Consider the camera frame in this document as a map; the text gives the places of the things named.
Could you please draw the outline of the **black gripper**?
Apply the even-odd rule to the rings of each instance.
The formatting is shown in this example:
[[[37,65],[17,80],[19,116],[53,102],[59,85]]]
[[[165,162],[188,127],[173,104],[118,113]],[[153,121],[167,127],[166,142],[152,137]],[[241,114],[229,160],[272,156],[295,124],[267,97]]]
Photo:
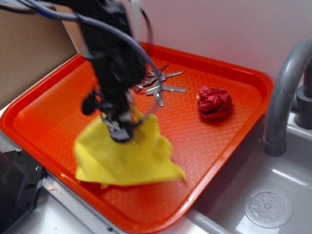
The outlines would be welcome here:
[[[88,116],[95,109],[109,113],[103,118],[103,122],[107,125],[112,140],[117,143],[130,141],[134,129],[143,120],[133,118],[126,92],[140,83],[145,75],[142,56],[129,45],[96,50],[84,46],[84,58],[91,63],[100,90],[92,91],[85,97],[81,106],[82,113]],[[101,101],[96,101],[96,93]]]

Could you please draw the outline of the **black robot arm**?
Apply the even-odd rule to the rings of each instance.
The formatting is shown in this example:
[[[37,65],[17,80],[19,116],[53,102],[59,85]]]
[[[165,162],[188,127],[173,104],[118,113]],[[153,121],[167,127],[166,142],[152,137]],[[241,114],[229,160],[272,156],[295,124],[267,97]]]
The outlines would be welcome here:
[[[129,88],[145,76],[143,57],[133,47],[125,8],[115,0],[54,0],[76,16],[85,47],[82,55],[94,70],[99,88],[82,104],[84,115],[100,110],[113,141],[125,143],[133,136]]]

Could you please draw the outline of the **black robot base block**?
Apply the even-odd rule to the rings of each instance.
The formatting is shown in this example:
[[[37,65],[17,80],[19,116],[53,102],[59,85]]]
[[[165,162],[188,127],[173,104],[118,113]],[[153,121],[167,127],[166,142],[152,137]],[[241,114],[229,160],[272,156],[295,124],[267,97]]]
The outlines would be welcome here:
[[[45,170],[22,149],[0,154],[0,232],[9,233],[37,206]]]

